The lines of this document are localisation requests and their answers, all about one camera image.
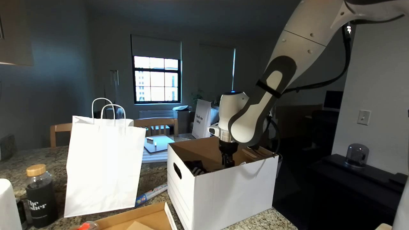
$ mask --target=countertop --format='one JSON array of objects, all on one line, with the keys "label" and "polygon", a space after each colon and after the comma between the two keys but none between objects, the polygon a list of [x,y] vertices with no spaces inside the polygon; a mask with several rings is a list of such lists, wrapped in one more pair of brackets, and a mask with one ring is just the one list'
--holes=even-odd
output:
[{"label": "countertop", "polygon": [[[87,215],[79,217],[63,217],[63,207],[65,199],[65,188],[66,188],[66,171],[65,171],[65,162],[68,156],[68,147],[58,147],[55,151],[51,148],[40,148],[32,151],[22,151],[14,155],[12,158],[0,162],[0,178],[9,179],[12,181],[14,194],[17,199],[26,198],[26,169],[35,164],[46,164],[47,170],[54,175],[55,180],[55,193],[58,198],[58,203],[60,203],[60,219],[54,224],[49,225],[45,229],[72,229],[78,226],[79,224],[88,221],[88,220],[98,220],[113,213],[120,213],[121,211],[113,211],[97,215]],[[157,185],[166,183],[166,164],[143,164],[141,170],[139,178],[139,188],[138,194],[148,192]],[[156,202],[167,202],[170,210],[173,211],[175,222],[178,229],[183,229],[180,221],[178,220],[176,213],[174,212],[171,201],[166,192],[161,193],[160,196],[155,197],[146,204],[156,203]],[[274,208],[266,210],[256,216],[252,216],[247,220],[236,222],[226,230],[293,230],[297,229],[289,220],[286,220],[280,212]]]}]

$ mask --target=black container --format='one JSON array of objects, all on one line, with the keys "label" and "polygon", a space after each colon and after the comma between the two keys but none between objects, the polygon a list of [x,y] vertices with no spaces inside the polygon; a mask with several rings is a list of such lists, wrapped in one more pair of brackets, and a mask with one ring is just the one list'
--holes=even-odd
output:
[{"label": "black container", "polygon": [[58,219],[52,175],[46,165],[38,164],[27,167],[27,201],[35,227],[43,227]]}]

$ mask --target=white container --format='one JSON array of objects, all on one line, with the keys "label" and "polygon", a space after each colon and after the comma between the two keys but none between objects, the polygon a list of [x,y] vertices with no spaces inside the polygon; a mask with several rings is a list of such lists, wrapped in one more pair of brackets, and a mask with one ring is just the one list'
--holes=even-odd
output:
[{"label": "white container", "polygon": [[20,230],[14,192],[8,179],[0,179],[0,207],[0,230]]},{"label": "white container", "polygon": [[[217,138],[169,146],[167,192],[185,230],[219,230],[272,207],[279,157],[261,150],[254,160],[240,148],[236,166],[222,169]],[[184,161],[210,173],[193,175]]]}]

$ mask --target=white cabinet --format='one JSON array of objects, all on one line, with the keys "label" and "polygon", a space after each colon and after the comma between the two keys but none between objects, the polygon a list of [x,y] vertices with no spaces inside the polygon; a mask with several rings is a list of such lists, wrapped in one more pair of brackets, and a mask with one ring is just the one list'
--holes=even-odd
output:
[{"label": "white cabinet", "polygon": [[32,65],[23,0],[0,0],[0,64]]}]

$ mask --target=floor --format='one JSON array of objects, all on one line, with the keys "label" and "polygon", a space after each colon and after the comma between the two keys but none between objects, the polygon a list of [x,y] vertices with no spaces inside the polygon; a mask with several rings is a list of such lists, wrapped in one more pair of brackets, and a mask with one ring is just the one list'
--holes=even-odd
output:
[{"label": "floor", "polygon": [[306,230],[314,194],[314,188],[307,178],[307,169],[311,164],[329,156],[331,151],[312,148],[312,142],[307,138],[294,138],[281,141],[279,153],[283,156],[283,164],[272,206],[298,229]]}]

